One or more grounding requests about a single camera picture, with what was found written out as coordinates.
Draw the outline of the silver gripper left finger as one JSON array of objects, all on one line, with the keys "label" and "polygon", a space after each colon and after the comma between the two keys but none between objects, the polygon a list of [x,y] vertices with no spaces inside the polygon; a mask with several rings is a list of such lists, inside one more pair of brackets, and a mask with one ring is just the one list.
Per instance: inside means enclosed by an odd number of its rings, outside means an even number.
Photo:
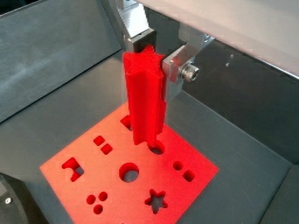
[{"label": "silver gripper left finger", "polygon": [[123,34],[126,49],[141,53],[149,45],[155,46],[157,31],[150,27],[146,7],[137,0],[108,0]]}]

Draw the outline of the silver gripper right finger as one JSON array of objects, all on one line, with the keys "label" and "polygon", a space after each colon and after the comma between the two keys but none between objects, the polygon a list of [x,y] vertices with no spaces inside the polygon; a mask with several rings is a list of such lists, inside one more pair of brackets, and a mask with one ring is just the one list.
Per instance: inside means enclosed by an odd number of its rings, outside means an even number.
[{"label": "silver gripper right finger", "polygon": [[163,59],[163,73],[166,75],[165,99],[169,102],[183,91],[183,83],[197,80],[202,69],[194,65],[195,56],[215,38],[191,28],[187,24],[181,24],[179,39],[186,44]]}]

